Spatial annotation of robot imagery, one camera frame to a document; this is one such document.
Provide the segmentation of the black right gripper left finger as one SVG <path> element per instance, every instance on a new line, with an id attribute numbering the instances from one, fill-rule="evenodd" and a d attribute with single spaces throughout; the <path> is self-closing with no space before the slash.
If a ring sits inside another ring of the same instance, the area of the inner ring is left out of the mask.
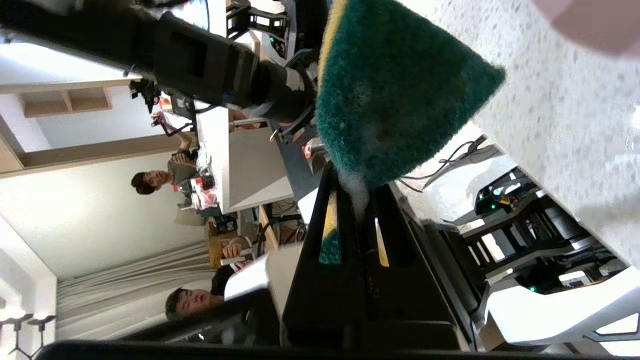
<path id="1" fill-rule="evenodd" d="M 320 262 L 326 221 L 334 218 L 340 262 Z M 294 347 L 355 348 L 362 318 L 362 267 L 352 201 L 333 164 L 325 166 L 282 322 Z"/>

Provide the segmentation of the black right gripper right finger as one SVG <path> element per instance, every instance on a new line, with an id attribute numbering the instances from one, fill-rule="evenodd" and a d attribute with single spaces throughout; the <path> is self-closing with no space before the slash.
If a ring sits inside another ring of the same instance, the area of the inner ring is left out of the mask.
<path id="1" fill-rule="evenodd" d="M 390 186 L 370 194 L 359 224 L 365 272 L 363 345 L 377 351 L 459 350 L 457 325 Z"/>

